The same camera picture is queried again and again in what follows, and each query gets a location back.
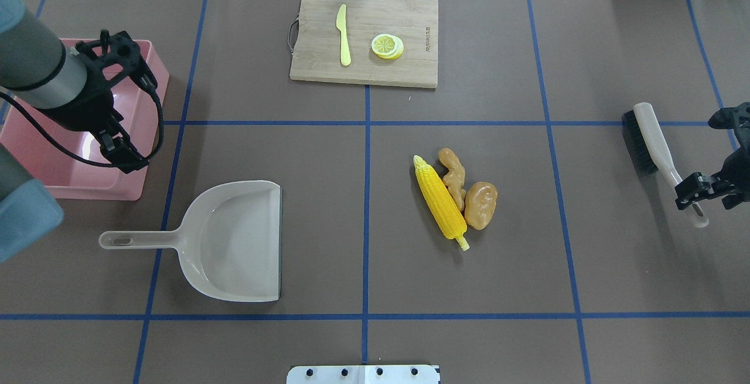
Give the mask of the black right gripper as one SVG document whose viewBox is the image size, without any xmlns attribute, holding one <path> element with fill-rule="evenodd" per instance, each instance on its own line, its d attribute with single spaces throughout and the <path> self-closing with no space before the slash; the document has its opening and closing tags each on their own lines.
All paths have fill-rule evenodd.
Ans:
<svg viewBox="0 0 750 384">
<path fill-rule="evenodd" d="M 738 149 L 724 160 L 721 170 L 712 176 L 695 172 L 674 189 L 677 194 L 675 203 L 678 210 L 699 201 L 718 199 L 726 210 L 748 202 L 749 192 L 749 103 L 742 103 L 734 108 L 721 108 L 708 120 L 711 128 L 732 130 L 738 142 Z"/>
</svg>

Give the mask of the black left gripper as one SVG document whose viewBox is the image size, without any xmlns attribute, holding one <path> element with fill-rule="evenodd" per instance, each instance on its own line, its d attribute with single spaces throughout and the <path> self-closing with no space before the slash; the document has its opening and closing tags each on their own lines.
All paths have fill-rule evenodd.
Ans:
<svg viewBox="0 0 750 384">
<path fill-rule="evenodd" d="M 86 81 L 72 101 L 56 109 L 56 122 L 73 132 L 94 134 L 104 159 L 123 173 L 145 168 L 149 161 L 121 126 L 124 118 L 114 108 L 112 93 L 113 87 L 130 79 L 158 106 L 158 80 L 140 46 L 125 30 L 110 34 L 102 29 L 97 40 L 77 42 L 73 50 L 86 69 Z"/>
</svg>

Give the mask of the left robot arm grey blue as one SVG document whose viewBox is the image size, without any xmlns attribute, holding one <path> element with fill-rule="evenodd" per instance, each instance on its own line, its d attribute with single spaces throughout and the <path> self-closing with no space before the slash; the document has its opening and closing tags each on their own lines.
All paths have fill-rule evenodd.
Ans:
<svg viewBox="0 0 750 384">
<path fill-rule="evenodd" d="M 22 0 L 2 0 L 2 99 L 19 111 L 51 146 L 78 162 L 123 173 L 149 165 L 160 151 L 164 119 L 158 80 L 141 48 L 126 31 L 103 29 L 98 39 L 67 47 Z M 113 87 L 130 79 L 149 95 L 157 136 L 149 154 L 134 145 Z M 89 133 L 105 162 L 78 156 L 60 144 L 29 112 L 35 109 L 70 132 Z M 62 223 L 64 213 L 43 183 L 2 147 L 2 261 L 26 249 Z"/>
</svg>

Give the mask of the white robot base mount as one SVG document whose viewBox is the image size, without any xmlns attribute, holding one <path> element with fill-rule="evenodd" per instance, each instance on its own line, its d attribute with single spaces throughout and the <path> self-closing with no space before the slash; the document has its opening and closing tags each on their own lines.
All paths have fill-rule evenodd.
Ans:
<svg viewBox="0 0 750 384">
<path fill-rule="evenodd" d="M 287 383 L 440 383 L 439 367 L 433 365 L 326 365 L 296 366 Z"/>
</svg>

